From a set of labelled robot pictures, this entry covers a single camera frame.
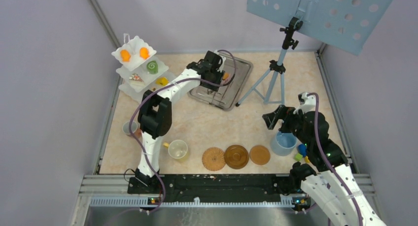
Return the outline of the round brown cookie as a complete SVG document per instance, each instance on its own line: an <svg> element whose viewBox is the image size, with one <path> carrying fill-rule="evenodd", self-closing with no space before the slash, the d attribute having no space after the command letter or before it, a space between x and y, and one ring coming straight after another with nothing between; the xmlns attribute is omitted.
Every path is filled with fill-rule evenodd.
<svg viewBox="0 0 418 226"><path fill-rule="evenodd" d="M227 80L227 79L229 78L229 76L230 76L230 74L225 73L225 74L223 75L223 77L222 77L222 80L223 80L223 81Z"/></svg>

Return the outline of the yellow cake wedge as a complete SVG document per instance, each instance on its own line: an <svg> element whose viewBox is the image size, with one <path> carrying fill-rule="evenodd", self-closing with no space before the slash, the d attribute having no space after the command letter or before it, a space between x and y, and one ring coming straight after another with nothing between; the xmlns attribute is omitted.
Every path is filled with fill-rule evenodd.
<svg viewBox="0 0 418 226"><path fill-rule="evenodd" d="M163 87L169 84L169 80L166 77L160 77L156 79L155 83Z"/></svg>

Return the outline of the green swirl roll cake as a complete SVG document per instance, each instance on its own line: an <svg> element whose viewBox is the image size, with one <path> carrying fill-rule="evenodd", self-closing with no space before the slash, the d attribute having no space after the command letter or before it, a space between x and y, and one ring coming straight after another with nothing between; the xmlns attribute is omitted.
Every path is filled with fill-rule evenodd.
<svg viewBox="0 0 418 226"><path fill-rule="evenodd" d="M149 74L157 74L159 70L158 62L156 60L148 62L146 65L146 69Z"/></svg>

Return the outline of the orange fish pastry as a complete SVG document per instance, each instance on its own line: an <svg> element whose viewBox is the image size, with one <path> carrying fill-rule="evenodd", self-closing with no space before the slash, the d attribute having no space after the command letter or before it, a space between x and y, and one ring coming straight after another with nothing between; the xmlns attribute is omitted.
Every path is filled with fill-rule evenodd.
<svg viewBox="0 0 418 226"><path fill-rule="evenodd" d="M149 54L149 50L146 47L141 47L139 50L139 56L143 59L143 60L147 60L150 57Z"/></svg>
<svg viewBox="0 0 418 226"><path fill-rule="evenodd" d="M120 57L122 62L128 63L131 59L131 53L128 50L123 49L120 51Z"/></svg>

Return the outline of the white strawberry cake slice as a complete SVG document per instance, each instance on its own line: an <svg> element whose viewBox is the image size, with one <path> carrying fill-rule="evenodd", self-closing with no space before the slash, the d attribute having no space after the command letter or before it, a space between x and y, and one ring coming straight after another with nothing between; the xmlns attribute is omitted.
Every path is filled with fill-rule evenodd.
<svg viewBox="0 0 418 226"><path fill-rule="evenodd" d="M144 81L142 80L142 78L137 73L132 73L129 76L129 84L131 86L143 87L144 86Z"/></svg>

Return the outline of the pink cat-paw tongs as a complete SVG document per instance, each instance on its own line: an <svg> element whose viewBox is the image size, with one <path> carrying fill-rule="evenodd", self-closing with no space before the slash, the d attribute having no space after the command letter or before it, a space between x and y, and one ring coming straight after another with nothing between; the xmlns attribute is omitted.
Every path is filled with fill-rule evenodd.
<svg viewBox="0 0 418 226"><path fill-rule="evenodd" d="M207 94L208 95L212 95L215 92L218 92L221 89L221 87L224 87L229 82L230 78L231 78L231 75L229 76L229 78L227 80L225 80L225 81L221 80L221 84L220 84L221 86L220 87L217 87L217 90L216 91L214 91L214 90L208 90Z"/></svg>

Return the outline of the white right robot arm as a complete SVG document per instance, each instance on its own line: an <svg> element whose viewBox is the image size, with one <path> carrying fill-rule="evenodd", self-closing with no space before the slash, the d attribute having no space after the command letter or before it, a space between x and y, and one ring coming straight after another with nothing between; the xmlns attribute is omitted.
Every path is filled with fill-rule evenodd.
<svg viewBox="0 0 418 226"><path fill-rule="evenodd" d="M335 226L384 226L359 187L342 149L329 138L329 124L317 110L303 112L279 105L262 116L268 129L290 133L307 147L310 164L296 163L289 186L310 196Z"/></svg>

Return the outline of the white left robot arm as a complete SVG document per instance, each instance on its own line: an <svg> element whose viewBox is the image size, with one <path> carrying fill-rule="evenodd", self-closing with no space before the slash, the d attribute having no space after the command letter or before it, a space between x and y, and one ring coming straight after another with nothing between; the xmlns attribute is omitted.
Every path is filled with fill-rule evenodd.
<svg viewBox="0 0 418 226"><path fill-rule="evenodd" d="M142 153L135 178L139 180L139 187L144 192L152 193L158 187L156 175L159 171L159 151L163 136L172 126L173 105L198 86L212 91L223 87L225 60L219 51L207 51L204 58L189 63L173 81L143 94L137 115L142 135Z"/></svg>

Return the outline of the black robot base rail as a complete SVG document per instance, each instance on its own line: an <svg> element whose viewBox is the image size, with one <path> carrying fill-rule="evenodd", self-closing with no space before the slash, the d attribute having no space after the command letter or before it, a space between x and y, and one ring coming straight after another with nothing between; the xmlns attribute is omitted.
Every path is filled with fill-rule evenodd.
<svg viewBox="0 0 418 226"><path fill-rule="evenodd" d="M165 174L159 179L129 179L129 194L161 197L164 202L259 203L279 202L302 194L288 175L281 174Z"/></svg>

